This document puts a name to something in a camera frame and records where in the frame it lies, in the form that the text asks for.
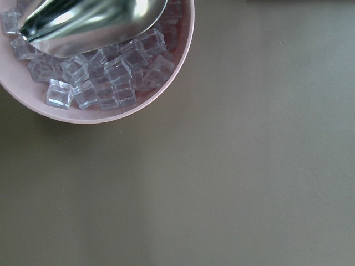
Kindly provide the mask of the clear ice cube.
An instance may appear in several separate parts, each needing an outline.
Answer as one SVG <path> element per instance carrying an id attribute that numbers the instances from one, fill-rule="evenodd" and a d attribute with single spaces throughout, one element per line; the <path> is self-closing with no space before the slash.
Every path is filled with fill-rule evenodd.
<path id="1" fill-rule="evenodd" d="M 72 86 L 77 86 L 89 79 L 89 64 L 82 55 L 74 55 L 61 62 L 63 79 Z"/>
<path id="2" fill-rule="evenodd" d="M 139 35 L 138 42 L 145 54 L 149 56 L 167 51 L 164 35 L 156 28 L 151 28 Z"/>
<path id="3" fill-rule="evenodd" d="M 129 84 L 132 74 L 122 55 L 104 64 L 104 76 L 112 86 Z"/>
<path id="4" fill-rule="evenodd" d="M 73 100 L 73 87 L 63 81 L 51 79 L 46 93 L 46 103 L 49 106 L 69 109 Z"/>

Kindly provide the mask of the pink bowl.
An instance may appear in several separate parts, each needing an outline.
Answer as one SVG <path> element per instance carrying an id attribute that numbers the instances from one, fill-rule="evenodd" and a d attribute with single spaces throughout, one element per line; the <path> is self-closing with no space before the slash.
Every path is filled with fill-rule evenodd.
<path id="1" fill-rule="evenodd" d="M 48 86 L 32 80 L 25 63 L 14 57 L 9 44 L 10 36 L 1 33 L 1 94 L 4 95 L 6 91 L 11 98 L 26 108 L 50 119 L 71 124 L 100 124 L 122 119 L 148 106 L 173 82 L 189 52 L 194 23 L 195 2 L 182 1 L 182 18 L 177 25 L 178 43 L 172 51 L 175 69 L 170 78 L 158 89 L 139 93 L 136 104 L 106 111 L 96 107 L 79 110 L 74 105 L 67 110 L 48 106 L 45 103 Z"/>

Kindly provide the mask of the steel ice scoop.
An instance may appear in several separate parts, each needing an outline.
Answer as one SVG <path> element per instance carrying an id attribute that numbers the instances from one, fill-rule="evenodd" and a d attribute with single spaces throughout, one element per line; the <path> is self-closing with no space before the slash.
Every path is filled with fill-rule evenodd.
<path id="1" fill-rule="evenodd" d="M 18 21 L 23 39 L 54 57 L 66 58 L 125 42 L 147 31 L 166 1 L 31 1 Z"/>

